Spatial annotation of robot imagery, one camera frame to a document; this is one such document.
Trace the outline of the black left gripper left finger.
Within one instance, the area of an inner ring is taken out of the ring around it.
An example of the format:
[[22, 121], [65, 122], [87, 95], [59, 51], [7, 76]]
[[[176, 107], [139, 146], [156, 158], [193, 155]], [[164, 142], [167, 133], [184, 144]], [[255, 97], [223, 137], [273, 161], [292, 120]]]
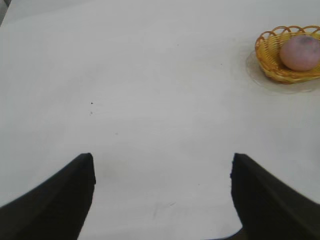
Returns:
[[2, 240], [76, 240], [96, 184], [91, 153], [82, 153], [46, 181], [0, 208]]

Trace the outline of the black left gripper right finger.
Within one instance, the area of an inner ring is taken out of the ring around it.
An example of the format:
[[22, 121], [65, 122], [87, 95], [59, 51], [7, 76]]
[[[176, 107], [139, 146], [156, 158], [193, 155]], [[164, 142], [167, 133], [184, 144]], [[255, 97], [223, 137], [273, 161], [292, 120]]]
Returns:
[[318, 240], [320, 205], [269, 173], [246, 154], [235, 153], [231, 196], [249, 240]]

